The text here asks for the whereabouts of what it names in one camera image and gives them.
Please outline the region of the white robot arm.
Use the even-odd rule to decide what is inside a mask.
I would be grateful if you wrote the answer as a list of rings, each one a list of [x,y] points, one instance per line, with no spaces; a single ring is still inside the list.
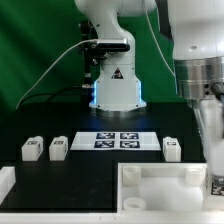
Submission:
[[[106,51],[90,108],[109,115],[143,107],[135,76],[135,39],[119,16],[139,16],[155,0],[74,0],[96,29]],[[174,42],[177,93],[192,105],[210,174],[224,177],[224,0],[162,0]]]

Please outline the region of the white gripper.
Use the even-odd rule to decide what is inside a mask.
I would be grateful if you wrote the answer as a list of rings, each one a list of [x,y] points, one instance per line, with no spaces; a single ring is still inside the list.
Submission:
[[[194,109],[208,172],[224,178],[224,114],[216,99],[200,100]]]

